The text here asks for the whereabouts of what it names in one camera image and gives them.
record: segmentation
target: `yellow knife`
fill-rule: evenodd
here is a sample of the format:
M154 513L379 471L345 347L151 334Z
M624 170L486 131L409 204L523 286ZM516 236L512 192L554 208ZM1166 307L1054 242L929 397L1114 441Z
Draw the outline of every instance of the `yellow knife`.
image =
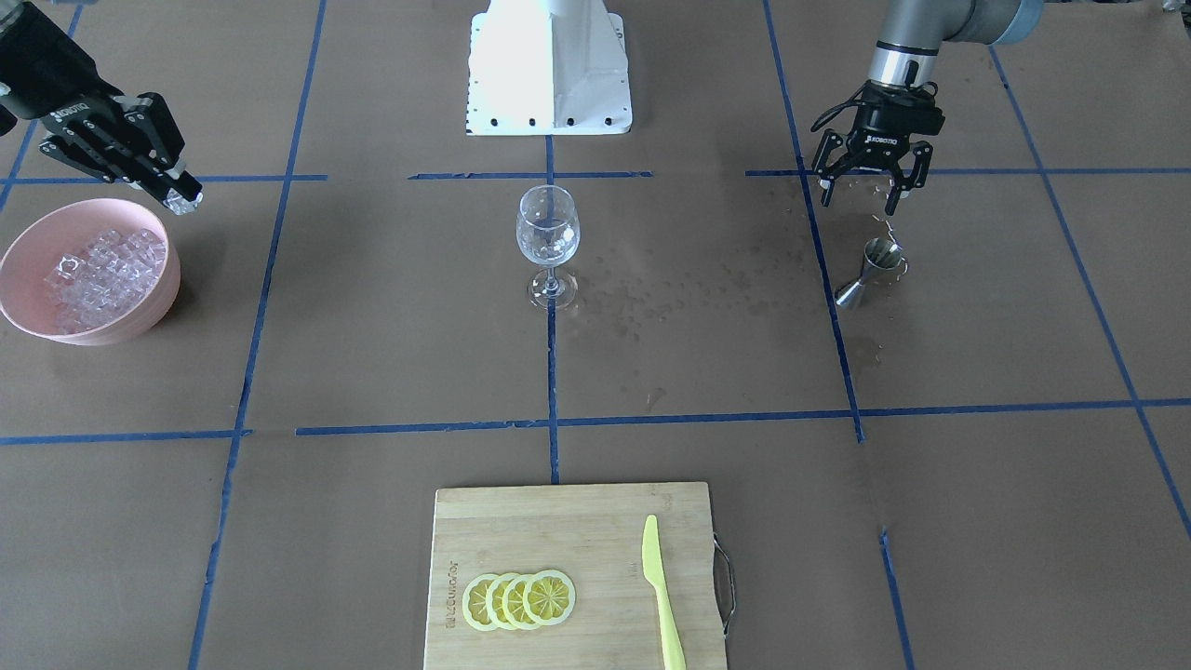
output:
M657 518L646 518L646 532L641 536L641 572L657 594L657 624L662 632L662 663L666 670L686 670L682 643L678 639L674 612L666 590L666 572L662 571L662 547L657 541Z

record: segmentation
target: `clear liquid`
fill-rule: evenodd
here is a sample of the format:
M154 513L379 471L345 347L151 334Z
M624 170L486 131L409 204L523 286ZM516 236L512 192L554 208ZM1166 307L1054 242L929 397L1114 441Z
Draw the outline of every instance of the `clear liquid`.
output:
M542 267L557 267L579 250L579 230L561 219L541 219L517 226L517 244L525 257Z

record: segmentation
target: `metal jigger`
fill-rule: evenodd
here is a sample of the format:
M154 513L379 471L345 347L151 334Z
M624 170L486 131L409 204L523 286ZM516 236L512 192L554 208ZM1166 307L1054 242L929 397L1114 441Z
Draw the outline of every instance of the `metal jigger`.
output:
M835 292L836 306L841 308L860 306L865 284L875 276L897 269L904 259L902 245L897 242L884 237L869 239L865 244L865 261L860 267L860 276Z

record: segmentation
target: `cutting board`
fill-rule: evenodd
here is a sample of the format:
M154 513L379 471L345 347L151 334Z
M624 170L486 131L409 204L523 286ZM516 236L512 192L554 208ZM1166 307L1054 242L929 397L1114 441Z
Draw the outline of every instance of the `cutting board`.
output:
M657 515L687 668L727 670L701 482L438 490L424 669L661 670L656 600L641 575L649 514ZM575 608L562 624L480 632L463 620L463 590L475 576L545 569L575 583Z

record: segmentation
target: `glass base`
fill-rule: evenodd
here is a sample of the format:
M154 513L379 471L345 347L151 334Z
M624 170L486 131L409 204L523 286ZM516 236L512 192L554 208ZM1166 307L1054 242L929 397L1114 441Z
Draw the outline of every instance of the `glass base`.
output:
M543 269L529 280L529 299L544 309L548 308L550 298L554 298L554 308L561 309L574 301L575 293L579 292L579 284L575 282L573 274L561 268L554 268L554 276L557 278L557 282L555 286L548 287L548 269Z

